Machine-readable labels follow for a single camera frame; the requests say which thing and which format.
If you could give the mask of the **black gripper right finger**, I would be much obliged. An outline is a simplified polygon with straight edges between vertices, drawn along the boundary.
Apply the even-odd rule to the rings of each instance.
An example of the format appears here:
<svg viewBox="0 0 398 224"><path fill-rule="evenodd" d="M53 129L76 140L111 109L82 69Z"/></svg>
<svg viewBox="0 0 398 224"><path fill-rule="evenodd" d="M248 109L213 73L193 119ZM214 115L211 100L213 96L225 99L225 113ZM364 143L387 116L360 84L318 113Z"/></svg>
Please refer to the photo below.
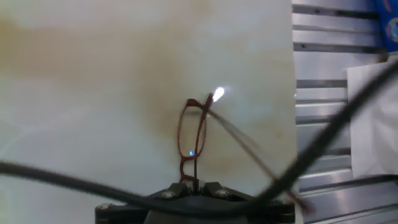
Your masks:
<svg viewBox="0 0 398 224"><path fill-rule="evenodd" d="M226 207L227 205L237 205L239 203L254 200L255 197L248 194L223 187L218 182L207 182L200 189L200 198L204 202L200 205L210 208ZM278 223L295 223L295 205L293 202L281 202L273 200L263 206L260 211L245 216L246 221L239 220L238 223L249 224L278 224Z"/></svg>

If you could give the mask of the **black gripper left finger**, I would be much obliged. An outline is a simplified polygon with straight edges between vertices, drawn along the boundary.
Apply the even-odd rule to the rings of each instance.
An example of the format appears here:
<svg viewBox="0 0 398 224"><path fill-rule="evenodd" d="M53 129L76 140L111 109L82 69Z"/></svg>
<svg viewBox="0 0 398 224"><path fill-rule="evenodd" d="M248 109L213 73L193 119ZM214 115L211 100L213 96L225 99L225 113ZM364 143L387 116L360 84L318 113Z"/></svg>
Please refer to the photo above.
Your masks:
<svg viewBox="0 0 398 224"><path fill-rule="evenodd" d="M193 182L184 180L181 183L172 183L169 188L148 195L151 200L176 200L191 196ZM130 204L115 205L104 203L95 208L95 224L143 224L149 214L146 208L135 207Z"/></svg>

